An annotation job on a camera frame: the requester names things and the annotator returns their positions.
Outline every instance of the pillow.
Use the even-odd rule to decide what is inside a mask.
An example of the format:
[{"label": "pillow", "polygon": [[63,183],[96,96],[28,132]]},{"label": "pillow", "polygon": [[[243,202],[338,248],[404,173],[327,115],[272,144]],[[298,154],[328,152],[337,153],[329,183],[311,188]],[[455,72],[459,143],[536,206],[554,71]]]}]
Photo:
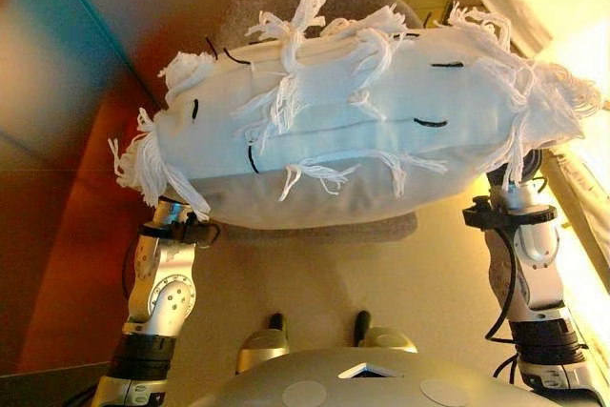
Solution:
[{"label": "pillow", "polygon": [[455,7],[453,27],[408,31],[383,9],[305,39],[325,0],[292,21],[261,12],[262,42],[161,72],[169,108],[140,111],[117,181],[150,205],[255,229],[364,223],[459,193],[531,149],[580,135],[600,95],[560,66],[509,52],[509,22]]}]

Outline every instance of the white bedsheet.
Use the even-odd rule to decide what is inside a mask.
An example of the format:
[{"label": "white bedsheet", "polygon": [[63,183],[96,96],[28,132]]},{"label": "white bedsheet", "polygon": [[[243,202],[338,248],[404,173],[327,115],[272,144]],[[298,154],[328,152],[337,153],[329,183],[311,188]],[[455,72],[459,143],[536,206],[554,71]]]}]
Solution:
[{"label": "white bedsheet", "polygon": [[534,57],[553,40],[607,20],[610,0],[482,0],[513,23],[515,44]]}]

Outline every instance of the black stitch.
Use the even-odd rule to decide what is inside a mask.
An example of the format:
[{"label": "black stitch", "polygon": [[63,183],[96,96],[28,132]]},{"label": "black stitch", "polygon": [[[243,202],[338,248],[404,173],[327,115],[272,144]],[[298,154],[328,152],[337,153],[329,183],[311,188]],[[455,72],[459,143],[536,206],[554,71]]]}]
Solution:
[{"label": "black stitch", "polygon": [[259,173],[258,169],[256,168],[256,165],[254,163],[254,159],[252,158],[252,145],[248,145],[248,159],[250,159],[250,165],[252,166],[252,168],[254,169],[254,171],[256,173]]},{"label": "black stitch", "polygon": [[417,119],[417,118],[413,118],[413,120],[420,124],[421,126],[425,126],[426,128],[442,128],[444,126],[447,126],[447,121],[440,121],[440,122],[434,122],[434,121],[423,121],[422,119]]},{"label": "black stitch", "polygon": [[463,62],[448,62],[446,64],[430,64],[432,67],[450,67],[450,68],[459,68],[459,67],[464,67],[464,63]]},{"label": "black stitch", "polygon": [[218,53],[216,52],[216,48],[214,48],[212,40],[210,40],[208,37],[206,37],[206,42],[208,42],[208,45],[210,46],[210,49],[213,52],[213,57],[217,61],[218,60]]},{"label": "black stitch", "polygon": [[229,52],[227,51],[227,49],[226,49],[226,48],[223,48],[222,50],[225,52],[225,54],[227,54],[227,56],[229,56],[229,59],[231,59],[232,61],[235,61],[237,64],[246,64],[246,65],[248,65],[248,66],[252,65],[252,62],[249,62],[249,61],[242,61],[241,59],[235,59],[234,57],[232,57],[232,56],[229,54]]},{"label": "black stitch", "polygon": [[194,119],[197,118],[197,112],[199,112],[199,101],[197,99],[195,99],[194,101],[194,107],[193,107],[193,113],[191,113],[191,118]]}]

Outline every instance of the bed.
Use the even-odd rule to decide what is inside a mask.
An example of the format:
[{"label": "bed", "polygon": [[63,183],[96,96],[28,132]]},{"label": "bed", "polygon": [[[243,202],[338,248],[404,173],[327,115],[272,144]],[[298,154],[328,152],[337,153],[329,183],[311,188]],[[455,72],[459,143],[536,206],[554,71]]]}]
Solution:
[{"label": "bed", "polygon": [[[579,304],[601,301],[603,306],[591,315],[604,314],[603,307],[608,315],[610,0],[481,1],[488,10],[501,13],[511,20],[512,42],[521,54],[534,60],[562,64],[573,74],[595,82],[602,93],[604,109],[584,121],[585,138],[547,152],[543,172],[548,176],[553,193],[605,287],[602,297],[596,296],[594,300],[591,297],[581,297],[576,300]],[[586,280],[576,280],[574,293],[583,289],[583,283]],[[586,327],[591,323],[597,328],[593,334],[604,340],[602,346],[606,348],[601,353],[607,356],[610,350],[609,321],[591,316],[579,325]],[[607,360],[601,366],[605,366],[606,370],[610,367]]]}]

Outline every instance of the floor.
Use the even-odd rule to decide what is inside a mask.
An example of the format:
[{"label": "floor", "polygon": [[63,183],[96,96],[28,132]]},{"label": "floor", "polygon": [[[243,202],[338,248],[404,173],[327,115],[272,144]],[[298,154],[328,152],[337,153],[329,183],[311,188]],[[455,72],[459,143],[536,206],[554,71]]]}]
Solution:
[{"label": "floor", "polygon": [[178,340],[167,405],[188,405],[233,376],[239,346],[278,311],[293,351],[350,345],[356,314],[368,309],[374,325],[398,328],[421,353],[491,374],[513,349],[483,338],[499,306],[483,236],[461,216],[484,190],[481,180],[420,209],[419,228],[398,242],[238,244],[221,236],[195,260],[198,300]]}]

